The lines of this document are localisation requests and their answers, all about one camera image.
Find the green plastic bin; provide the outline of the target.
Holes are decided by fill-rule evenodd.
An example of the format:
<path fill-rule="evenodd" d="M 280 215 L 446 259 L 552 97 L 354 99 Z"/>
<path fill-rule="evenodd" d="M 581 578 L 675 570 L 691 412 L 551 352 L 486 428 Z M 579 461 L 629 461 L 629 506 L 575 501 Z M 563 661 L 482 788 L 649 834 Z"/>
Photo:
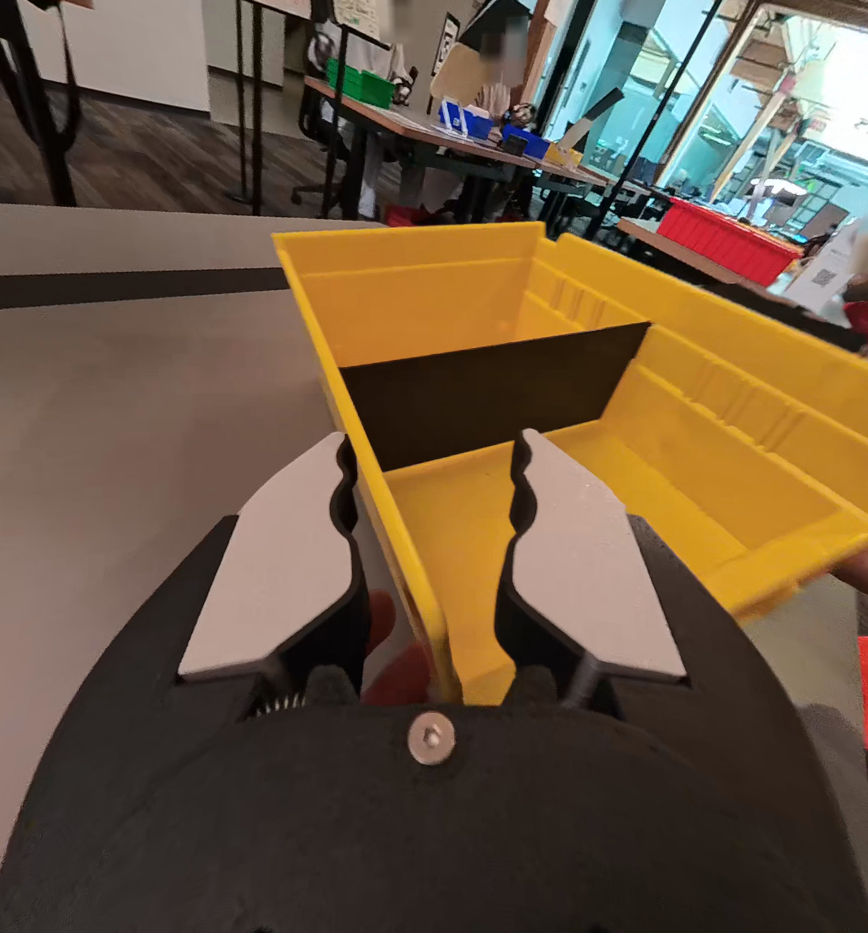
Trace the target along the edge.
<path fill-rule="evenodd" d="M 396 84 L 366 70 L 358 71 L 347 65 L 343 86 L 343 97 L 389 110 L 395 98 Z"/>

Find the tan cardboard panel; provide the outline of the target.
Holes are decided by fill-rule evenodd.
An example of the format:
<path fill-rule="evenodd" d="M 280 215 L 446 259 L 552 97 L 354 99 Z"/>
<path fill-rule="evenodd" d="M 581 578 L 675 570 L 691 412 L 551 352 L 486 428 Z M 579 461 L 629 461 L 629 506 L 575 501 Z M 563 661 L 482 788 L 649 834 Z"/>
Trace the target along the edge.
<path fill-rule="evenodd" d="M 457 42 L 432 78 L 429 97 L 433 101 L 447 98 L 462 106 L 473 105 L 481 90 L 496 82 L 495 69 L 481 54 Z"/>

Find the black floor stand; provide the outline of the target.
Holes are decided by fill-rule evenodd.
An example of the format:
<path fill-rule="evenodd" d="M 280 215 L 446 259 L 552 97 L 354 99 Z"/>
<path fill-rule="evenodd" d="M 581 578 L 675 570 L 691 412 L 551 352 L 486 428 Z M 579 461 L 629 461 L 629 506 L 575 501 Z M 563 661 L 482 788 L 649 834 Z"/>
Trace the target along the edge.
<path fill-rule="evenodd" d="M 243 39 L 243 10 L 251 10 L 251 104 L 252 128 L 251 142 L 246 140 L 246 73 L 244 68 L 245 42 Z M 236 68 L 234 85 L 238 107 L 238 152 L 240 182 L 236 190 L 228 195 L 238 204 L 250 207 L 252 216 L 262 212 L 262 174 L 263 174 L 263 5 L 254 1 L 234 2 L 235 53 Z"/>

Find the black office chair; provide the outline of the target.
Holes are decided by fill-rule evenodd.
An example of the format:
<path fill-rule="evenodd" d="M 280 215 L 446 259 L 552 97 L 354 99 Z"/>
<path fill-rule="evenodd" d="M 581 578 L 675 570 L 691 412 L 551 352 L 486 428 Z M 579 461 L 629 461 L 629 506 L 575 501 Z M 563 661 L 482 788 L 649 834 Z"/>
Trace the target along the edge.
<path fill-rule="evenodd" d="M 311 64 L 305 65 L 304 76 L 315 80 L 323 80 L 326 77 Z M 330 122 L 321 115 L 321 105 L 327 102 L 328 100 L 323 95 L 311 88 L 305 81 L 298 114 L 298 128 L 306 138 L 322 146 L 325 152 L 330 142 Z M 340 136 L 338 137 L 336 145 L 336 159 L 338 163 L 342 162 L 344 165 L 347 165 L 349 148 L 343 141 L 343 121 L 340 123 L 339 133 Z M 335 188 L 331 195 L 330 208 L 340 203 L 343 196 L 343 189 L 343 181 L 335 183 Z M 300 205 L 302 195 L 305 194 L 323 195 L 323 190 L 323 181 L 317 184 L 295 186 L 291 189 L 289 196 L 291 204 Z"/>

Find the yellow plastic bin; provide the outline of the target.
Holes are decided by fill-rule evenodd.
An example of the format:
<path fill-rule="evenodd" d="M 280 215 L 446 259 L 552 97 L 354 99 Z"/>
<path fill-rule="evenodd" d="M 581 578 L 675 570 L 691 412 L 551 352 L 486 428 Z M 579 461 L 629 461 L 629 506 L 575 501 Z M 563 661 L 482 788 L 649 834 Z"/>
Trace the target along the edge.
<path fill-rule="evenodd" d="M 538 223 L 274 240 L 448 699 L 496 706 L 513 677 L 493 623 L 513 440 L 383 471 L 344 367 L 647 322 L 603 415 L 542 434 L 738 621 L 868 546 L 868 360 Z"/>

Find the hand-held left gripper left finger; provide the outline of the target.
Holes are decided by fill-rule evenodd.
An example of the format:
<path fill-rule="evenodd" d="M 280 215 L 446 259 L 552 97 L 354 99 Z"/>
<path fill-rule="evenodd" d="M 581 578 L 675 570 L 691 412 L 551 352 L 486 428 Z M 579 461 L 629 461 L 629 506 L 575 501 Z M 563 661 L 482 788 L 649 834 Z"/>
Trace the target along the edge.
<path fill-rule="evenodd" d="M 332 432 L 265 482 L 236 523 L 177 669 L 185 682 L 260 675 L 303 697 L 318 667 L 362 690 L 370 594 L 354 531 L 358 463 Z"/>

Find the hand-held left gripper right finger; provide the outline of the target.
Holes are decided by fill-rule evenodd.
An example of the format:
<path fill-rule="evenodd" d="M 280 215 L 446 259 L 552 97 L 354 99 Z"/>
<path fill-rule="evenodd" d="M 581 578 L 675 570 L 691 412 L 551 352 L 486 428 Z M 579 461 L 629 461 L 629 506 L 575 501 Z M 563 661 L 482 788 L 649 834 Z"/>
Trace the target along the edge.
<path fill-rule="evenodd" d="M 543 667 L 565 706 L 612 676 L 684 682 L 687 670 L 627 509 L 536 429 L 512 447 L 513 535 L 500 572 L 496 637 L 515 670 Z"/>

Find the white cardboard box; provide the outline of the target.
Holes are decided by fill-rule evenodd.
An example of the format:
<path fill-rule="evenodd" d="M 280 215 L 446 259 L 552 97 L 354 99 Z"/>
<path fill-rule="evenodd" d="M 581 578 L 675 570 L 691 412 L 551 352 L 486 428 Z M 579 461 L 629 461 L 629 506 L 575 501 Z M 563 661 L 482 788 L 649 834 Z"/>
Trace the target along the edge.
<path fill-rule="evenodd" d="M 793 304 L 817 317 L 825 317 L 844 295 L 853 278 L 853 252 L 860 228 L 860 218 L 837 231 L 802 264 L 783 295 Z"/>

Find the black metal pole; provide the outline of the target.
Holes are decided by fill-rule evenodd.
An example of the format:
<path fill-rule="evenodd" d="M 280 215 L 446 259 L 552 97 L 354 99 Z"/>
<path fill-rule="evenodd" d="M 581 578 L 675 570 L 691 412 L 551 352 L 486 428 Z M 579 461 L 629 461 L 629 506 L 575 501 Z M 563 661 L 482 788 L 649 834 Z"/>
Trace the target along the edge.
<path fill-rule="evenodd" d="M 711 6 L 708 7 L 708 10 L 705 11 L 703 21 L 698 28 L 697 33 L 695 34 L 693 40 L 690 43 L 690 46 L 681 60 L 680 64 L 675 69 L 675 73 L 672 75 L 671 80 L 666 85 L 663 93 L 661 94 L 660 99 L 658 100 L 658 105 L 653 111 L 650 121 L 645 128 L 644 132 L 641 134 L 638 145 L 635 147 L 631 156 L 627 158 L 624 168 L 621 170 L 620 175 L 617 178 L 617 181 L 610 186 L 605 197 L 603 198 L 602 203 L 600 204 L 597 214 L 592 218 L 589 223 L 586 231 L 583 235 L 583 239 L 592 242 L 600 229 L 602 228 L 608 212 L 615 204 L 619 194 L 622 192 L 623 188 L 630 180 L 632 170 L 635 167 L 638 158 L 640 157 L 644 147 L 647 145 L 651 134 L 653 134 L 654 129 L 656 128 L 658 122 L 661 120 L 661 116 L 666 110 L 671 97 L 673 96 L 678 84 L 685 75 L 695 53 L 702 44 L 708 28 L 713 22 L 713 20 L 718 16 L 722 1 L 714 1 L 711 3 Z"/>

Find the black metal stand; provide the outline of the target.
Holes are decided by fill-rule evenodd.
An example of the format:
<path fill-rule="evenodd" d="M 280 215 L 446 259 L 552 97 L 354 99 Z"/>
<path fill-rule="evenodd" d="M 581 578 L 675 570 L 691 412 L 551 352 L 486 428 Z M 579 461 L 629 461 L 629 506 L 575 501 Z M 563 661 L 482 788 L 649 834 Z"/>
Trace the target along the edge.
<path fill-rule="evenodd" d="M 41 11 L 54 9 L 61 29 L 66 69 L 66 121 L 59 126 L 39 73 L 35 53 L 17 1 L 0 1 L 0 83 L 29 139 L 42 158 L 55 204 L 77 206 L 77 197 L 67 166 L 67 153 L 74 146 L 81 120 L 80 87 L 67 38 L 67 24 L 60 1 L 34 1 Z"/>

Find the red plastic bin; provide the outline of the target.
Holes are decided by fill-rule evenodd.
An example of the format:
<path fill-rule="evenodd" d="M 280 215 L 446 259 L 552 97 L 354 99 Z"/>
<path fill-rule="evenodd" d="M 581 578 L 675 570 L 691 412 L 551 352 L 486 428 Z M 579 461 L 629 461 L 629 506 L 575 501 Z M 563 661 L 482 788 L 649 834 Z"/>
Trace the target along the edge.
<path fill-rule="evenodd" d="M 802 249 L 708 207 L 669 199 L 658 233 L 758 286 L 771 286 Z"/>

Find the blue plastic bin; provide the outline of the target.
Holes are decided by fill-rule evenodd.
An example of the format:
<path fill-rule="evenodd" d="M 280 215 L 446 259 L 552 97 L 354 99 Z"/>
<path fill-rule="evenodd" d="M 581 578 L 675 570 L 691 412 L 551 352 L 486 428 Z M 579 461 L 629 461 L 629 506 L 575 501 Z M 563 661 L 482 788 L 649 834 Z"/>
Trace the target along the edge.
<path fill-rule="evenodd" d="M 438 120 L 446 133 L 477 141 L 487 140 L 494 126 L 487 111 L 450 98 L 440 100 Z"/>
<path fill-rule="evenodd" d="M 513 154 L 533 161 L 543 161 L 551 143 L 538 134 L 509 123 L 502 128 L 502 147 L 508 149 L 509 146 Z"/>

